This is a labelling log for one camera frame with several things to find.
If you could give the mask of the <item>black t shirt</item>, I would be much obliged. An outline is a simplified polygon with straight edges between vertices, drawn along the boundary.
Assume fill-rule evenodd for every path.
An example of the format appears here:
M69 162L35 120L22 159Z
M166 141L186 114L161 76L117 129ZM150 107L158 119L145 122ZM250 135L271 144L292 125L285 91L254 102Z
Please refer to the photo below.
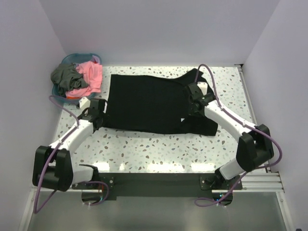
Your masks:
M104 127L157 134L192 133L215 136L218 124L206 117L189 115L185 87L205 82L193 68L173 78L111 75Z

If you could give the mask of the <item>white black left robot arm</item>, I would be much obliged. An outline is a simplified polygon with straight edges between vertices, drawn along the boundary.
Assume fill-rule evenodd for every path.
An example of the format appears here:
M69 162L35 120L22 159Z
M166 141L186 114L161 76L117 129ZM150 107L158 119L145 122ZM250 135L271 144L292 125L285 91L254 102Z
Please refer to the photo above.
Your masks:
M35 152L32 183L55 191L67 191L71 185L83 183L89 189L100 183L98 168L81 164L74 167L72 156L79 146L103 127L107 101L93 98L76 123L57 141L39 146Z

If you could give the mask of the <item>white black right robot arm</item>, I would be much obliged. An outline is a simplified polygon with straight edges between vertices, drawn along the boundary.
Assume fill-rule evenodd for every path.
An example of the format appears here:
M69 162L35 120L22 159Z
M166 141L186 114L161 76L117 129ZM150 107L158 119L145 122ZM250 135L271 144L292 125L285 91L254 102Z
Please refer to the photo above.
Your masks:
M213 185L226 189L231 180L257 169L274 156L270 130L241 118L209 92L205 82L189 84L185 93L190 104L189 114L205 117L225 129L237 141L236 156L215 170Z

